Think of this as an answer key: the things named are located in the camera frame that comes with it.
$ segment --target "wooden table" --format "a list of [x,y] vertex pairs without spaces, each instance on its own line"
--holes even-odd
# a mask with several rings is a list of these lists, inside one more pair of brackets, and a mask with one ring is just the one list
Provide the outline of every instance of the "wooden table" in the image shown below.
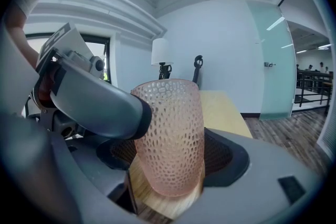
[[[205,127],[252,138],[243,117],[225,92],[200,91],[200,94]],[[139,217],[151,223],[169,223],[179,217],[200,196],[204,171],[194,191],[181,197],[166,197],[156,193],[142,171],[138,156],[131,164],[130,177]]]

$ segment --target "wooden floor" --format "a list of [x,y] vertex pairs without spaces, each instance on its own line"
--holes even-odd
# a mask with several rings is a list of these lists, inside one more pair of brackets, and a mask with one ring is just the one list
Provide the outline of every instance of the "wooden floor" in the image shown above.
[[329,159],[316,144],[326,120],[324,109],[296,112],[282,120],[244,120],[253,138],[285,148],[316,173],[326,175]]

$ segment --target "black fisheye border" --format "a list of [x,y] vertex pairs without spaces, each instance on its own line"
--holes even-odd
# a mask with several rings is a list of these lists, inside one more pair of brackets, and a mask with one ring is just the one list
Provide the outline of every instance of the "black fisheye border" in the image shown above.
[[[11,0],[2,0],[0,4],[0,15],[3,17],[4,11]],[[335,0],[328,0],[332,11],[335,14],[336,2]],[[293,219],[294,223],[309,223],[317,220],[318,222],[329,222],[334,217],[334,196],[336,194],[336,166],[335,163],[330,168],[329,174],[323,184],[323,187],[315,196],[315,198],[307,205],[301,212],[298,218]],[[42,213],[34,208],[34,206],[25,198],[18,190],[17,186],[10,180],[4,169],[1,167],[0,178],[2,182],[2,215],[4,219],[14,220],[42,220],[50,223]]]

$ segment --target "window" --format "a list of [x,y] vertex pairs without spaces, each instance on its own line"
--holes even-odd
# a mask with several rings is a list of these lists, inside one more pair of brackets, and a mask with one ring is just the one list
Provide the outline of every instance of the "window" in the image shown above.
[[[38,53],[41,50],[43,44],[52,36],[53,33],[32,34],[26,35],[29,45]],[[99,56],[105,62],[104,67],[104,80],[111,83],[110,66],[109,66],[109,44],[110,39],[104,37],[97,37],[93,35],[81,34],[85,43],[88,45],[94,56]]]

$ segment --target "translucent pink vase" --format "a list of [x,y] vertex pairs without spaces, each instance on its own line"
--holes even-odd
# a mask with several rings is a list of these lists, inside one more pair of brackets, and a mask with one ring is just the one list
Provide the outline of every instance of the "translucent pink vase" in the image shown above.
[[152,109],[152,122],[135,141],[144,174],[152,188],[166,196],[191,192],[199,182],[204,160],[204,123],[198,86],[165,79],[131,91]]

